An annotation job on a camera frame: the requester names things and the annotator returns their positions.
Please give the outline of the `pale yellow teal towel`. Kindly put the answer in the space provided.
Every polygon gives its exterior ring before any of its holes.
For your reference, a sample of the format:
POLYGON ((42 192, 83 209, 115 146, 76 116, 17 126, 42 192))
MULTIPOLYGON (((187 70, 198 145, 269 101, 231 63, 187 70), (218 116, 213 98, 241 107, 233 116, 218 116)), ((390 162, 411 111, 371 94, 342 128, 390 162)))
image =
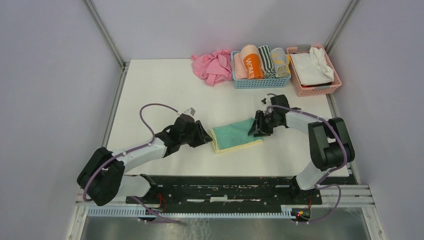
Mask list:
POLYGON ((263 142, 263 137, 248 135, 254 123, 253 118, 212 128, 212 146, 216 154, 263 142))

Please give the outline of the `yellow grey patterned towel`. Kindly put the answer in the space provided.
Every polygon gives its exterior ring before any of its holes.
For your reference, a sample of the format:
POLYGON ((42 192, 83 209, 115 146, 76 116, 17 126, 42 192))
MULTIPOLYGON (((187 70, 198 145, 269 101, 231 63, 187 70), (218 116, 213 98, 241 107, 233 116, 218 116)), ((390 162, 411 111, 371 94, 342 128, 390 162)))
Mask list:
POLYGON ((276 79, 289 79, 291 72, 289 68, 290 59, 283 48, 277 47, 270 52, 271 62, 274 66, 273 77, 276 79))

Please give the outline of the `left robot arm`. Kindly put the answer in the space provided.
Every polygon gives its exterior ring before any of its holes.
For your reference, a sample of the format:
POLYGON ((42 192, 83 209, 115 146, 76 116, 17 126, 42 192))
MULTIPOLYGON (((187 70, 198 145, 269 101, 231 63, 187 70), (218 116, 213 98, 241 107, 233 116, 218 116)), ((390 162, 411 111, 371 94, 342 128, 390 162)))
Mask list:
POLYGON ((199 120, 181 114, 174 122, 140 146, 116 153, 105 147, 98 148, 77 177, 88 201, 104 206, 116 197, 139 197, 150 204, 158 191, 146 177, 127 173, 145 163, 176 153, 181 146, 192 148, 212 142, 199 120))

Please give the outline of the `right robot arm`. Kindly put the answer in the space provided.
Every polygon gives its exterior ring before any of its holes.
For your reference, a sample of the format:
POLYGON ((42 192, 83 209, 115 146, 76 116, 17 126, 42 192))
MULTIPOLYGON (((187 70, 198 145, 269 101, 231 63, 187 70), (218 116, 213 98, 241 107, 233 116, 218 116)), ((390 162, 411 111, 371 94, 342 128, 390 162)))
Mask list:
POLYGON ((309 191, 316 188, 330 173, 343 168, 355 159, 355 150, 346 127, 340 117, 324 118, 290 107, 284 94, 269 93, 262 100, 263 110, 257 110, 248 135, 271 136, 274 129, 283 126, 308 136, 310 162, 293 177, 289 199, 302 204, 309 198, 309 191))

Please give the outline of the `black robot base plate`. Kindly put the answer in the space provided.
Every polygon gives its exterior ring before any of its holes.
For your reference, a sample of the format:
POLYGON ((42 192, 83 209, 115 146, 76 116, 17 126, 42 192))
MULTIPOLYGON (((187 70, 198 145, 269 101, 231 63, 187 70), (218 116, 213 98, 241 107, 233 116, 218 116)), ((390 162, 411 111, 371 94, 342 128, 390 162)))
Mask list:
POLYGON ((322 190, 299 190, 283 176, 144 175, 150 189, 139 197, 166 214, 271 214, 281 207, 323 204, 322 190))

